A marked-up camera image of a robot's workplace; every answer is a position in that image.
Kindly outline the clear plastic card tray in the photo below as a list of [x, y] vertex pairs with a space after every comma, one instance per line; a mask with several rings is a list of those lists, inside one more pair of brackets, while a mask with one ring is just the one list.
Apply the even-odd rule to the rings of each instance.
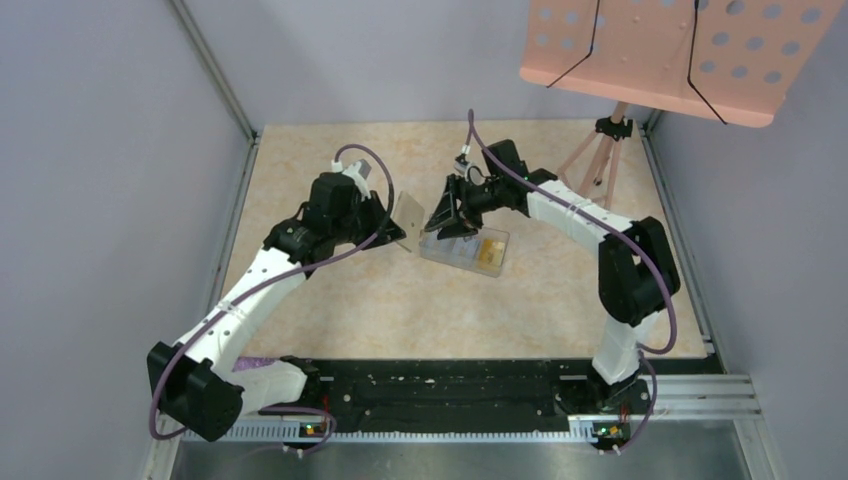
[[483, 228], [477, 234], [439, 240], [437, 233], [423, 233], [420, 256], [443, 265], [497, 278], [501, 275], [510, 240], [505, 231]]

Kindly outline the purple glitter microphone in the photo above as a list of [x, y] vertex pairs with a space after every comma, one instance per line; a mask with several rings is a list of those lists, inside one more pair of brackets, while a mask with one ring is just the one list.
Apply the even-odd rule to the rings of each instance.
[[278, 362], [278, 358], [265, 357], [239, 357], [233, 367], [234, 372], [241, 372], [271, 366]]

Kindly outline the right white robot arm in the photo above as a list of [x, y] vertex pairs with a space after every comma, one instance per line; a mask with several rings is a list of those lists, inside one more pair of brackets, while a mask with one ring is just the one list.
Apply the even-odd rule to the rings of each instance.
[[[424, 231], [440, 240], [470, 237], [482, 230], [484, 214], [510, 209], [557, 228], [592, 254], [607, 320], [587, 374], [586, 397], [594, 409], [614, 411], [636, 383], [644, 353], [664, 355], [676, 344], [672, 297], [681, 279], [663, 224], [652, 216], [633, 220], [614, 214], [554, 173], [529, 170], [511, 139], [485, 146], [482, 153], [488, 175], [473, 182], [474, 165], [459, 155]], [[669, 340], [650, 349], [645, 342], [661, 313], [669, 317]]]

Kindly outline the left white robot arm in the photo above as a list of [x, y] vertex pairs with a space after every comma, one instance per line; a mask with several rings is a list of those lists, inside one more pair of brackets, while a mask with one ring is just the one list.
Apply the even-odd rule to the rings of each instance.
[[305, 361], [283, 357], [238, 371], [241, 352], [283, 299], [338, 260], [337, 246], [361, 251], [406, 236], [360, 175], [320, 174], [309, 198], [271, 229], [247, 271], [210, 313], [174, 344], [159, 342], [150, 350], [153, 411], [214, 442], [241, 416], [264, 407], [314, 410], [321, 388]]

